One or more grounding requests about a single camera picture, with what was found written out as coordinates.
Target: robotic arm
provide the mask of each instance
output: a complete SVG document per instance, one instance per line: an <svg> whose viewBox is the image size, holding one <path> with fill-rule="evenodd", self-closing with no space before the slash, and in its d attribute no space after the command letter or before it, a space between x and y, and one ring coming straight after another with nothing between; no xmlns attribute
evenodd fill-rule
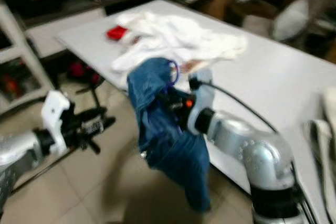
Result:
<svg viewBox="0 0 336 224"><path fill-rule="evenodd" d="M296 179L293 155L286 141L277 132L259 131L234 115L212 110L211 80L210 71L197 72L189 79L191 94L171 90L168 97L159 94L157 99L177 115L181 127L193 134L205 134L223 153L245 167L254 223L303 224L304 215L310 223L316 223Z"/></svg>
<svg viewBox="0 0 336 224"><path fill-rule="evenodd" d="M74 109L75 104L63 93L50 91L41 111L43 130L0 137L0 217L20 176L36 168L50 153L61 155L78 147L84 150L87 146L100 153L92 138L116 119L105 117L107 109L99 104L76 115Z"/></svg>

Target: red tag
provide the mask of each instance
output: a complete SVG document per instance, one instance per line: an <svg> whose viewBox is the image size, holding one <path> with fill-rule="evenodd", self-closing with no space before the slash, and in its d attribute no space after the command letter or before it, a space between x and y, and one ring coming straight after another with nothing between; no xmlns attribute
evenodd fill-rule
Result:
<svg viewBox="0 0 336 224"><path fill-rule="evenodd" d="M127 31L126 28L123 28L121 26L116 26L115 28L109 30L106 33L106 35L110 39L119 40L119 39L121 39L125 35L126 31Z"/></svg>

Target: denim shirt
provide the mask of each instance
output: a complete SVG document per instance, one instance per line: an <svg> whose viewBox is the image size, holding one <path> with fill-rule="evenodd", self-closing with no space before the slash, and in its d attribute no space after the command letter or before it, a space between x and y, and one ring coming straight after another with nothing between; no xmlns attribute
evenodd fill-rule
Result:
<svg viewBox="0 0 336 224"><path fill-rule="evenodd" d="M151 169L164 172L185 190L190 206L199 212L210 208L207 188L209 154L202 135L181 131L155 95L171 81L165 58L145 61L128 75L128 90L139 127L139 149Z"/></svg>

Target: white table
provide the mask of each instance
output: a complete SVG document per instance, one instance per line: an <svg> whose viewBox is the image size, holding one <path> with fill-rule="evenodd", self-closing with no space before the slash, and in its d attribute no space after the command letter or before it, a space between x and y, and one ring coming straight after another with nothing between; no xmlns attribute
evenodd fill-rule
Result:
<svg viewBox="0 0 336 224"><path fill-rule="evenodd" d="M301 124L320 117L319 94L324 88L336 84L336 66L165 0L155 0L124 12L141 10L188 17L216 33L243 35L248 39L247 50L241 58L211 66L214 83L236 94L283 134L293 150L299 176L319 222L328 223L313 156L302 135ZM119 56L121 47L105 36L106 31L115 25L117 15L63 31L58 38L107 81L120 87L119 76L110 71L110 63ZM259 129L268 130L245 109L220 93L216 93L214 109L228 111ZM208 149L211 163L249 192L243 167L210 143Z"/></svg>

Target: orange light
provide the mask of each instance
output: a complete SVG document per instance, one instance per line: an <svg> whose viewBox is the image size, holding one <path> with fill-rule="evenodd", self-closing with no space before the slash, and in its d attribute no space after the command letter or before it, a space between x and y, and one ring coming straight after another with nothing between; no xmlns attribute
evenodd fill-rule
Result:
<svg viewBox="0 0 336 224"><path fill-rule="evenodd" d="M185 102L185 105L186 105L188 108L190 108L190 107L193 105L193 101L192 101L192 100L187 100L187 101Z"/></svg>

